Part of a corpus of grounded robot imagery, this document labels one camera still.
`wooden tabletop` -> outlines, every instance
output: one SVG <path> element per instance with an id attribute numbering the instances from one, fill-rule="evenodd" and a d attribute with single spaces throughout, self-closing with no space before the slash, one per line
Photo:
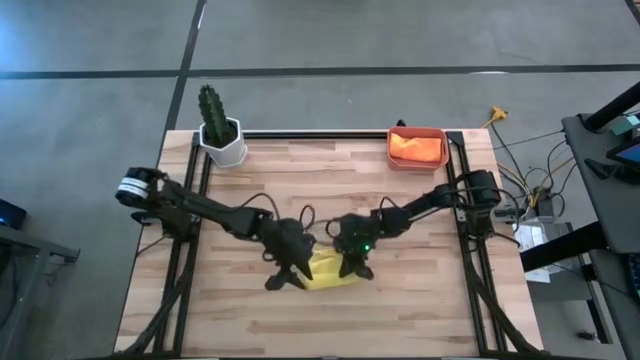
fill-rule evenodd
<path id="1" fill-rule="evenodd" d="M 489 133 L 462 131 L 471 170 L 488 169 L 500 181 Z M 177 181 L 184 179 L 191 137 L 192 131 L 172 131 L 165 139 L 159 168 Z M 249 140 L 247 145 L 242 167 L 212 170 L 209 197 L 239 205 L 266 192 L 283 217 L 297 218 L 304 205 L 312 204 L 316 219 L 328 219 L 348 212 L 368 215 L 385 195 L 402 205 L 447 182 L 444 168 L 391 171 L 380 140 Z M 194 189 L 200 171 L 198 165 Z M 262 199 L 252 205 L 271 208 Z M 505 225 L 496 228 L 509 233 Z M 140 246 L 160 236 L 159 226 L 147 228 Z M 528 341 L 541 348 L 516 246 L 500 238 L 487 246 L 500 305 Z M 116 350 L 131 344 L 158 309 L 170 248 L 166 240 L 136 260 Z M 183 356 L 477 355 L 451 210 L 415 223 L 399 238 L 379 241 L 368 261 L 373 281 L 317 291 L 286 285 L 268 292 L 264 282 L 276 267 L 262 261 L 262 250 L 217 224 L 203 223 Z M 175 308 L 167 339 L 173 338 Z M 486 308 L 483 318 L 494 344 Z"/>

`black cable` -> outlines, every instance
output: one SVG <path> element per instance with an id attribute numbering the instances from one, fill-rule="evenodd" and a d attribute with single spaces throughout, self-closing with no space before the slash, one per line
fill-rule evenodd
<path id="1" fill-rule="evenodd" d="M 517 182 L 515 179 L 513 179 L 512 177 L 510 177 L 509 175 L 507 175 L 507 173 L 503 172 L 502 169 L 498 169 L 498 172 L 500 173 L 500 175 L 502 175 L 505 179 L 507 179 L 510 183 L 514 184 L 518 189 L 520 189 L 520 191 L 522 191 L 523 195 L 528 195 L 527 191 L 523 188 L 522 184 L 520 184 L 519 182 Z"/>
<path id="2" fill-rule="evenodd" d="M 562 266 L 562 265 L 558 265 L 558 264 L 551 264 L 551 265 L 553 265 L 553 266 L 557 266 L 557 267 L 559 267 L 559 268 L 560 268 L 560 269 L 562 269 L 562 270 L 568 271 L 568 272 L 572 273 L 573 275 L 578 276 L 579 278 L 586 280 L 586 279 L 584 278 L 584 276 L 582 276 L 582 274 L 580 274 L 580 273 L 578 273 L 578 272 L 575 272 L 575 271 L 573 271 L 573 270 L 571 270 L 571 269 L 569 269 L 569 268 L 566 268 L 566 267 L 564 267 L 564 266 Z M 629 293 L 628 293 L 628 292 L 623 291 L 623 290 L 621 290 L 621 289 L 618 289 L 617 287 L 615 287 L 615 286 L 613 286 L 613 285 L 610 285 L 610 284 L 608 284 L 608 283 L 606 283 L 606 282 L 604 282 L 604 281 L 600 281 L 600 280 L 598 280 L 598 279 L 595 279 L 595 280 L 593 280 L 593 281 L 597 282 L 597 283 L 598 283 L 598 284 L 600 284 L 600 285 L 604 285 L 604 286 L 608 287 L 609 289 L 615 290 L 615 291 L 619 292 L 620 294 L 622 294 L 622 295 L 624 295 L 624 296 L 628 297 L 629 299 L 631 299 L 631 300 L 633 300 L 633 301 L 637 301 L 637 299 L 636 299 L 636 298 L 634 298 L 634 297 L 632 297 L 631 295 L 629 295 Z"/>
<path id="3" fill-rule="evenodd" d="M 549 173 L 547 172 L 547 170 L 543 169 L 543 168 L 539 168 L 539 167 L 535 167 L 535 168 L 531 168 L 529 169 L 529 171 L 527 171 L 527 173 L 524 175 L 524 182 L 527 183 L 527 178 L 529 177 L 529 175 L 531 175 L 531 173 L 533 173 L 534 171 L 539 170 L 542 171 L 543 173 L 545 173 L 545 175 L 551 177 L 549 175 Z"/>
<path id="4" fill-rule="evenodd" d="M 511 153 L 511 150 L 509 150 L 509 148 L 505 145 L 504 140 L 502 140 L 502 136 L 500 136 L 500 133 L 498 133 L 498 130 L 496 129 L 496 126 L 493 123 L 491 123 L 491 129 L 493 129 L 493 132 L 496 134 L 496 137 L 498 138 L 498 141 L 500 141 L 500 144 L 507 151 L 507 154 L 511 158 L 511 161 L 513 162 L 513 165 L 515 165 L 515 167 L 516 167 L 516 171 L 518 172 L 518 176 L 520 176 L 521 179 L 524 179 L 524 176 L 522 176 L 522 171 L 520 171 L 520 166 L 518 166 L 518 162 L 516 161 L 516 158 Z"/>
<path id="5" fill-rule="evenodd" d="M 311 229 L 311 227 L 316 221 L 316 209 L 314 209 L 313 206 L 308 204 L 305 205 L 300 211 L 300 218 L 298 219 L 298 221 L 302 223 L 302 218 L 304 217 L 304 211 L 307 209 L 311 210 L 311 220 L 309 221 L 309 224 L 307 224 L 307 226 L 304 227 L 304 231 L 309 231 L 309 229 Z"/>
<path id="6" fill-rule="evenodd" d="M 507 235 L 500 234 L 500 233 L 493 233 L 492 235 L 493 236 L 497 236 L 497 237 L 501 237 L 503 239 L 511 241 L 512 243 L 518 245 L 518 249 L 522 247 L 522 244 L 520 244 L 520 242 L 518 240 L 512 238 L 511 236 L 507 236 Z"/>
<path id="7" fill-rule="evenodd" d="M 151 244 L 149 244 L 149 245 L 147 245 L 147 246 L 143 247 L 142 249 L 138 250 L 138 252 L 136 253 L 136 257 L 140 256 L 140 254 L 142 254 L 143 252 L 145 252 L 145 251 L 149 250 L 152 246 L 154 246 L 154 245 L 158 244 L 160 241 L 162 241 L 162 240 L 164 240 L 164 239 L 166 239 L 166 238 L 167 238 L 167 237 L 163 235 L 160 239 L 158 239 L 158 240 L 156 240 L 156 241 L 152 242 Z"/>
<path id="8" fill-rule="evenodd" d="M 396 204 L 393 200 L 391 200 L 390 197 L 383 196 L 382 199 L 380 200 L 380 205 L 378 205 L 378 214 L 380 214 L 380 216 L 382 216 L 382 205 L 384 205 L 385 200 L 390 202 L 391 205 L 393 205 L 395 208 L 398 208 L 398 209 L 400 208 L 400 206 L 398 206 L 398 204 Z"/>
<path id="9" fill-rule="evenodd" d="M 243 208 L 247 207 L 247 205 L 249 205 L 250 202 L 252 202 L 253 200 L 259 198 L 260 196 L 265 197 L 265 198 L 267 198 L 267 200 L 269 200 L 269 202 L 271 203 L 271 206 L 273 207 L 273 212 L 276 214 L 276 220 L 280 220 L 280 211 L 278 210 L 278 206 L 276 205 L 276 202 L 273 200 L 271 195 L 269 195 L 267 193 L 257 193 L 255 195 L 253 195 L 252 197 L 248 198 L 242 204 L 231 208 L 231 210 L 218 210 L 218 211 L 223 212 L 223 213 L 227 213 L 227 214 L 234 213 L 236 211 L 240 211 Z"/>
<path id="10" fill-rule="evenodd" d="M 576 168 L 576 166 L 578 166 L 577 163 L 573 164 L 573 166 L 569 170 L 569 173 L 567 173 L 567 177 L 565 177 L 564 181 L 562 182 L 562 187 L 560 188 L 560 191 L 556 192 L 556 194 L 561 194 L 564 191 L 564 187 L 567 185 L 567 181 L 569 180 L 569 177 L 571 176 L 571 173 L 573 172 L 573 169 Z"/>
<path id="11" fill-rule="evenodd" d="M 561 133 L 561 132 L 563 132 L 563 131 L 564 131 L 564 130 L 558 130 L 558 131 L 555 131 L 555 132 L 552 132 L 552 133 L 549 133 L 549 134 L 544 134 L 544 135 L 540 135 L 540 136 L 532 137 L 532 138 L 525 139 L 525 140 L 522 140 L 522 141 L 516 141 L 516 142 L 514 142 L 514 143 L 510 143 L 510 144 L 506 144 L 506 145 L 505 145 L 505 144 L 503 144 L 502 146 L 494 147 L 494 148 L 493 148 L 493 150 L 498 150 L 498 149 L 506 148 L 506 147 L 511 146 L 511 145 L 518 145 L 518 144 L 523 144 L 523 143 L 526 143 L 526 142 L 529 142 L 529 141 L 542 139 L 542 138 L 545 138 L 545 137 L 547 137 L 547 136 L 551 136 L 551 135 L 555 135 L 555 134 L 560 134 L 560 133 Z"/>
<path id="12" fill-rule="evenodd" d="M 562 140 L 561 142 L 559 142 L 556 146 L 553 147 L 553 149 L 551 149 L 551 151 L 549 151 L 549 155 L 547 155 L 547 171 L 549 172 L 549 179 L 551 180 L 551 185 L 549 186 L 549 189 L 553 189 L 553 185 L 555 185 L 555 182 L 553 181 L 553 174 L 551 173 L 551 155 L 553 154 L 554 151 L 556 151 L 556 149 L 558 147 L 560 147 L 560 145 L 566 143 L 566 140 Z"/>
<path id="13" fill-rule="evenodd" d="M 562 196 L 562 194 L 560 194 L 560 193 L 551 194 L 551 199 L 553 199 L 556 196 L 558 196 L 560 198 L 560 201 L 562 201 L 562 206 L 560 207 L 560 212 L 558 213 L 558 216 L 556 216 L 557 218 L 559 218 L 564 214 L 564 210 L 565 210 L 565 208 L 567 206 L 567 202 L 564 200 L 564 196 Z"/>

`cactus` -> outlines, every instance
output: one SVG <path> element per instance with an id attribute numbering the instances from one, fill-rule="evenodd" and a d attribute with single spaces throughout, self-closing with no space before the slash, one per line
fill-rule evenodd
<path id="1" fill-rule="evenodd" d="M 206 129 L 205 140 L 219 149 L 229 145 L 236 138 L 237 129 L 227 121 L 220 95 L 211 85 L 205 85 L 200 88 L 198 102 Z"/>

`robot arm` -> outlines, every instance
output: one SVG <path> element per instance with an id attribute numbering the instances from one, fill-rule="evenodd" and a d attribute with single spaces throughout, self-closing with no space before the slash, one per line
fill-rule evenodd
<path id="1" fill-rule="evenodd" d="M 469 186 L 468 204 L 465 204 L 469 209 L 466 212 L 469 234 L 484 236 L 492 230 L 491 209 L 501 201 L 495 179 L 485 170 L 465 174 L 458 182 L 463 179 Z M 158 188 L 160 181 L 163 182 L 161 189 Z M 339 276 L 355 273 L 373 279 L 373 271 L 365 261 L 377 240 L 398 237 L 409 230 L 413 222 L 440 209 L 460 206 L 460 192 L 452 185 L 442 184 L 402 207 L 375 209 L 369 216 L 346 214 L 329 221 L 325 230 L 333 238 L 336 252 L 343 255 Z M 304 288 L 290 271 L 291 266 L 313 279 L 309 259 L 316 240 L 304 231 L 299 220 L 274 219 L 270 211 L 260 208 L 226 206 L 186 190 L 167 174 L 149 168 L 130 168 L 118 187 L 116 198 L 123 205 L 154 214 L 174 236 L 189 234 L 188 224 L 192 223 L 192 214 L 195 214 L 220 224 L 237 239 L 262 243 L 265 247 L 263 259 L 275 261 L 280 267 L 278 274 L 265 284 L 268 290 L 278 290 L 286 282 Z M 340 225 L 337 235 L 329 233 L 332 223 Z"/>
<path id="2" fill-rule="evenodd" d="M 281 268 L 265 284 L 268 290 L 278 290 L 286 282 L 304 288 L 290 271 L 291 266 L 313 279 L 309 258 L 315 239 L 304 233 L 302 223 L 297 220 L 273 219 L 273 214 L 265 209 L 226 206 L 184 189 L 167 174 L 149 168 L 130 168 L 118 187 L 116 199 L 123 205 L 154 214 L 174 237 L 190 234 L 194 214 L 220 224 L 237 239 L 262 243 L 263 259 L 275 261 Z"/>

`floor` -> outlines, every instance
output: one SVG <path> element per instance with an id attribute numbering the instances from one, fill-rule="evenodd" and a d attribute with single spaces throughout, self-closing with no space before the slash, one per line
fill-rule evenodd
<path id="1" fill-rule="evenodd" d="M 29 211 L 30 233 L 82 249 L 45 287 L 24 358 L 110 353 L 140 233 L 115 187 L 129 166 L 156 164 L 165 130 L 198 126 L 200 85 L 213 84 L 246 129 L 478 127 L 499 105 L 510 143 L 559 130 L 637 81 L 640 14 L 629 3 L 0 2 L 0 198 Z M 561 140 L 512 150 L 524 170 Z M 564 195 L 562 220 L 594 219 L 577 174 Z M 593 330 L 583 304 L 535 307 L 547 350 L 622 357 L 575 339 Z"/>

